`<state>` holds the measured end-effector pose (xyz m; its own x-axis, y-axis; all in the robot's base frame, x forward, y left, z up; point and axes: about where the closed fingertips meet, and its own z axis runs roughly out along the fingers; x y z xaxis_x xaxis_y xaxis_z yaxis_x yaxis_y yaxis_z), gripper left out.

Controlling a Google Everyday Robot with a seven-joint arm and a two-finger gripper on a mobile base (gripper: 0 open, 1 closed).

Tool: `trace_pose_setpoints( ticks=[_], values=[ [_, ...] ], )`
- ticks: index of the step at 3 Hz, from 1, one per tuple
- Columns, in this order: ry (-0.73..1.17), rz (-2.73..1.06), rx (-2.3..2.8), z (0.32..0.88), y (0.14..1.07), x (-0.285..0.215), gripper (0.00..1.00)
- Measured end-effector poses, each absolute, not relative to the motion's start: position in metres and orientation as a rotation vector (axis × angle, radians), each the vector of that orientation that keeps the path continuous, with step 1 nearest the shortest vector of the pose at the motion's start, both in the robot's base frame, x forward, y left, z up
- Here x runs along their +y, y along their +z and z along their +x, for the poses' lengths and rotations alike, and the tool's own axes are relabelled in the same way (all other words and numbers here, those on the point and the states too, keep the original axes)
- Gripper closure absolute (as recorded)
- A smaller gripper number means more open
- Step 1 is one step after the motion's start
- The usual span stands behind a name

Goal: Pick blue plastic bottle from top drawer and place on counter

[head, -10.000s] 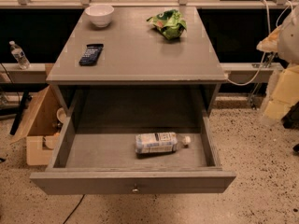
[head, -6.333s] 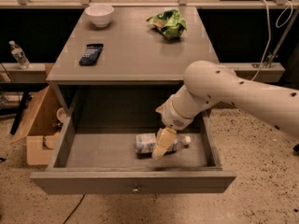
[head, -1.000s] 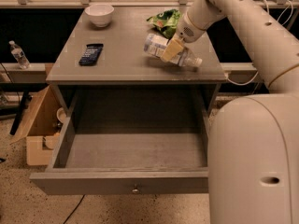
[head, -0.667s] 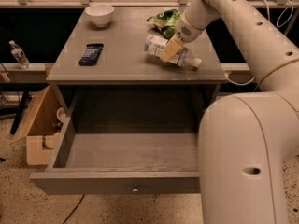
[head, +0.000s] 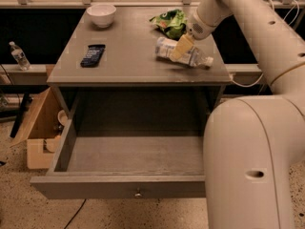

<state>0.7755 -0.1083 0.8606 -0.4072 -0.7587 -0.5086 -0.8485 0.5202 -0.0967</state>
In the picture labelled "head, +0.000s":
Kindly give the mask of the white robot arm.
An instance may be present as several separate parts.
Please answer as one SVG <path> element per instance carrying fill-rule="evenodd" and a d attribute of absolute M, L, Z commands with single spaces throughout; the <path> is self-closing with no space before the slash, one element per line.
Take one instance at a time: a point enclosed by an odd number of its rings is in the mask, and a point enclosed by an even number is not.
<path fill-rule="evenodd" d="M 272 92 L 227 100 L 207 121 L 209 229 L 295 229 L 289 170 L 305 150 L 305 41 L 263 0 L 201 0 L 174 54 L 229 15 Z"/>

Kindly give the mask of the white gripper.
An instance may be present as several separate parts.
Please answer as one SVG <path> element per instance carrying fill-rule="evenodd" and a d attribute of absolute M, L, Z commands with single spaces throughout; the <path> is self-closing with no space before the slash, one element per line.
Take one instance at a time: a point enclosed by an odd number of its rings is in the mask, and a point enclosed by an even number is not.
<path fill-rule="evenodd" d="M 215 27 L 203 22 L 195 11 L 193 15 L 188 18 L 187 33 L 180 37 L 170 54 L 171 61 L 178 61 L 187 51 L 189 51 L 194 45 L 193 39 L 203 40 L 214 30 Z"/>

